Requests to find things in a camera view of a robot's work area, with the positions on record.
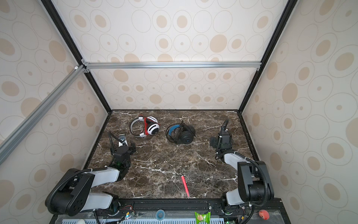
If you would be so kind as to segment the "black blue headphones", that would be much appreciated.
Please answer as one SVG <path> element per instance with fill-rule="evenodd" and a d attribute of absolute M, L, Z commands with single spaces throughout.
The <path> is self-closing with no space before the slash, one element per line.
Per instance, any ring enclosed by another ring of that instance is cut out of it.
<path fill-rule="evenodd" d="M 177 145 L 190 144 L 196 136 L 196 130 L 192 125 L 181 123 L 173 124 L 166 130 L 166 138 Z"/>

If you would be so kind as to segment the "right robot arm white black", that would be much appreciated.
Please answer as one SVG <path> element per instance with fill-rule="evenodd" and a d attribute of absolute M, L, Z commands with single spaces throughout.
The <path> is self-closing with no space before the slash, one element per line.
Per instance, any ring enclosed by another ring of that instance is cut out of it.
<path fill-rule="evenodd" d="M 232 134 L 228 131 L 226 119 L 216 137 L 211 137 L 210 146 L 215 148 L 215 159 L 221 160 L 237 171 L 237 188 L 228 191 L 225 200 L 228 205 L 264 206 L 275 198 L 266 163 L 255 161 L 233 150 Z"/>

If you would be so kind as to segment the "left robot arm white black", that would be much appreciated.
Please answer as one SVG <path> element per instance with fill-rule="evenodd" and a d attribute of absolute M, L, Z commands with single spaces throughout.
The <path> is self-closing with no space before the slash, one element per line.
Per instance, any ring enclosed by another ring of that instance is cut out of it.
<path fill-rule="evenodd" d="M 104 210 L 114 216 L 119 212 L 117 195 L 93 193 L 91 190 L 124 179 L 131 167 L 131 155 L 136 152 L 136 144 L 128 142 L 125 134 L 116 137 L 108 133 L 108 137 L 112 155 L 110 164 L 97 169 L 69 169 L 45 200 L 51 214 L 74 216 L 84 211 Z"/>

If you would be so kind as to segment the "white black headphones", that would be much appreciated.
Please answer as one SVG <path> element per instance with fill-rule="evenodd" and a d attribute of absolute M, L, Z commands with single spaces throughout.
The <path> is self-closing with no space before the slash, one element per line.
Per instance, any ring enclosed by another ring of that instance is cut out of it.
<path fill-rule="evenodd" d="M 140 121 L 144 123 L 143 131 L 139 135 L 135 135 L 132 128 L 135 123 Z M 131 122 L 129 128 L 130 128 L 130 133 L 135 137 L 145 138 L 148 135 L 156 135 L 160 130 L 160 125 L 158 123 L 158 120 L 153 116 L 148 116 L 148 117 L 138 116 Z"/>

